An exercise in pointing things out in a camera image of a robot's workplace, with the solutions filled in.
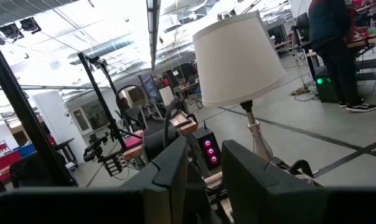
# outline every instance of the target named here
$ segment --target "jeans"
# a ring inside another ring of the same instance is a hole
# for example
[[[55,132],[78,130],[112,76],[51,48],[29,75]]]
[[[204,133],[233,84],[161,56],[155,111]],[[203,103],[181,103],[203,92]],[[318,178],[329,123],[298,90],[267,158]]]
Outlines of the jeans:
[[[316,49],[322,58],[340,102],[351,106],[362,104],[357,91],[354,56],[342,38],[333,39]]]

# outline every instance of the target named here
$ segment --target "door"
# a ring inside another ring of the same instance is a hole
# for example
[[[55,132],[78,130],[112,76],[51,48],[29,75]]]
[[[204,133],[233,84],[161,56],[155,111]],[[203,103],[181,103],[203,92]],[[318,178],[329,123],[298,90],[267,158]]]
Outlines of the door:
[[[76,121],[77,128],[82,135],[91,133],[93,131],[93,128],[91,127],[90,122],[88,122],[88,119],[82,107],[73,109],[70,111],[70,113],[72,114],[74,120]]]

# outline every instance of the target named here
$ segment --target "white column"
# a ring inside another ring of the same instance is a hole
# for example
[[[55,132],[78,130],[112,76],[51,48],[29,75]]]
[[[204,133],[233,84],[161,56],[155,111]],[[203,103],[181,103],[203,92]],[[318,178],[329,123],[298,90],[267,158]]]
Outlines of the white column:
[[[301,14],[308,12],[311,0],[289,0],[289,3],[292,6],[293,17],[296,18]]]
[[[69,146],[77,162],[83,163],[84,149],[87,145],[59,93],[57,91],[39,93],[33,96],[33,100],[55,142],[60,144],[74,138]]]

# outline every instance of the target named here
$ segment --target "white lampshade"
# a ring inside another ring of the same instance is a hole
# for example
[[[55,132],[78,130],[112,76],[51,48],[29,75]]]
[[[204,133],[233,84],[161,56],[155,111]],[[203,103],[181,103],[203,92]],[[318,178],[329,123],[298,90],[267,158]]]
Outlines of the white lampshade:
[[[283,81],[285,70],[258,11],[198,31],[194,46],[205,106],[243,103]]]

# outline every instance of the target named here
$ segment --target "black frame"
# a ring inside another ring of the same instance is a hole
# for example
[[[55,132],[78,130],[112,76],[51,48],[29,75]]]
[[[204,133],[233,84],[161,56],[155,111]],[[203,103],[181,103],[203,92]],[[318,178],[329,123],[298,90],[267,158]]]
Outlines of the black frame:
[[[32,140],[38,155],[48,167],[54,184],[58,186],[77,186],[67,168],[59,160],[57,152],[51,143],[49,143],[42,126],[37,120],[33,109],[1,51],[0,85],[26,130],[27,135]]]

